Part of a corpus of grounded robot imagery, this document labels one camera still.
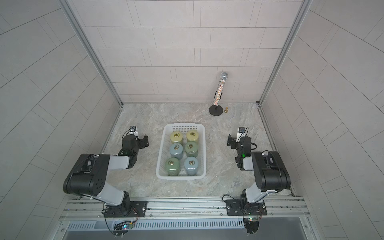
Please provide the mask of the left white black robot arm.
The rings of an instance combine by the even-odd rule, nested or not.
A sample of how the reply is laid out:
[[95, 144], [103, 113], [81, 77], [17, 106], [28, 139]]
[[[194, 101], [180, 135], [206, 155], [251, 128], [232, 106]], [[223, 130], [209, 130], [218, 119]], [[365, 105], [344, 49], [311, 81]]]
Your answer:
[[82, 154], [64, 180], [66, 194], [94, 198], [105, 204], [105, 218], [144, 217], [147, 201], [131, 201], [129, 193], [107, 183], [112, 170], [133, 168], [140, 149], [149, 146], [148, 136], [139, 138], [131, 134], [122, 139], [122, 149], [117, 155]]

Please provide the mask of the blue-grey canister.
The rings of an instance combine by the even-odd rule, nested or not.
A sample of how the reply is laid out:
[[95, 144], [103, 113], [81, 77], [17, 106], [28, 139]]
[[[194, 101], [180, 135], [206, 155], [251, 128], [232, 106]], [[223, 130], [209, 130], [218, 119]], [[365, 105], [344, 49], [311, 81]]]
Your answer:
[[184, 155], [183, 145], [180, 143], [173, 143], [170, 146], [169, 153], [170, 153], [171, 158], [176, 158], [178, 160], [181, 160], [183, 158], [183, 155]]
[[195, 176], [199, 167], [199, 161], [196, 157], [188, 157], [184, 161], [184, 168], [188, 176]]

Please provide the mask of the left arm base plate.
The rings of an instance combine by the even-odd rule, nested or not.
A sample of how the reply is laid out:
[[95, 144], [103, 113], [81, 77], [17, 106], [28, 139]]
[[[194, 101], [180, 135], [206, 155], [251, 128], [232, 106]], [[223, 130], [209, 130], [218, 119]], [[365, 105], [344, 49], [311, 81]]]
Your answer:
[[106, 218], [137, 218], [144, 217], [147, 210], [147, 201], [123, 201], [118, 206], [106, 205], [102, 214]]

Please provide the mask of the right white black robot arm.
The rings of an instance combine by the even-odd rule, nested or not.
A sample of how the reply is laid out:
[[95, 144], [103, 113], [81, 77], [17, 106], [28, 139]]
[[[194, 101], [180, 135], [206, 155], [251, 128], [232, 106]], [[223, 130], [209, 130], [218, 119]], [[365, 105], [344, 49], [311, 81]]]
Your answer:
[[291, 186], [291, 178], [281, 156], [276, 151], [257, 152], [257, 145], [248, 136], [228, 136], [227, 146], [237, 151], [235, 162], [242, 171], [252, 171], [255, 182], [243, 190], [240, 206], [243, 210], [260, 206], [268, 194], [279, 193]]

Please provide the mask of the yellow-green canister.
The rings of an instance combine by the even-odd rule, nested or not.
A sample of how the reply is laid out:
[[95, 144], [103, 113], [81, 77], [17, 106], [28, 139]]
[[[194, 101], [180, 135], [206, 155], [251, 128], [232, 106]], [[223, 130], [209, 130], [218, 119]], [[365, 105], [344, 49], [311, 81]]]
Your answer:
[[197, 130], [188, 131], [186, 134], [186, 137], [188, 142], [195, 142], [195, 143], [199, 142], [199, 133]]
[[178, 143], [178, 144], [184, 144], [184, 137], [182, 132], [180, 131], [174, 131], [170, 134], [170, 140], [172, 144]]

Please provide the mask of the white plastic perforated basket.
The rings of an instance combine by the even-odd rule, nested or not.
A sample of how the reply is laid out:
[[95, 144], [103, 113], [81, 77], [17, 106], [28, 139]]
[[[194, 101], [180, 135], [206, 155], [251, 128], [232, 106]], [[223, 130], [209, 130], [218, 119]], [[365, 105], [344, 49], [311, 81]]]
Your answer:
[[[171, 158], [170, 147], [172, 145], [171, 135], [173, 132], [181, 132], [183, 134], [183, 143], [187, 142], [187, 132], [197, 131], [199, 134], [198, 140], [198, 155], [197, 155], [197, 172], [195, 175], [188, 175], [184, 161], [187, 158], [183, 156], [180, 162], [179, 174], [177, 176], [170, 176], [166, 170], [166, 163]], [[205, 127], [202, 124], [193, 123], [177, 123], [168, 124], [164, 127], [162, 141], [160, 145], [159, 157], [157, 162], [156, 175], [163, 180], [197, 180], [202, 179], [207, 173], [207, 154], [206, 154], [206, 134]]]

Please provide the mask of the green canister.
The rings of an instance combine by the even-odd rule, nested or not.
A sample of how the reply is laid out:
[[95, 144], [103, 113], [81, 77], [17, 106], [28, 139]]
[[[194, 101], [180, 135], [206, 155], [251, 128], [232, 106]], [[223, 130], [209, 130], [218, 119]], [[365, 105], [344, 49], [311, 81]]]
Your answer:
[[169, 176], [178, 176], [180, 173], [180, 160], [177, 158], [169, 158], [165, 163], [165, 168]]
[[184, 150], [185, 150], [185, 153], [186, 153], [186, 156], [187, 157], [195, 157], [197, 158], [198, 157], [198, 150], [199, 150], [199, 146], [198, 146], [198, 143], [196, 142], [187, 142], [184, 146]]

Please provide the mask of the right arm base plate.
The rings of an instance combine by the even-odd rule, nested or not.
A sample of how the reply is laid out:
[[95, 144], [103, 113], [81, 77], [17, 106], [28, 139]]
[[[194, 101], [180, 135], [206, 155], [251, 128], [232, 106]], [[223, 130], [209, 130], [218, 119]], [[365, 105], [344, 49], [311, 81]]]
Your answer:
[[250, 204], [241, 200], [224, 200], [228, 216], [266, 216], [268, 214], [265, 203]]

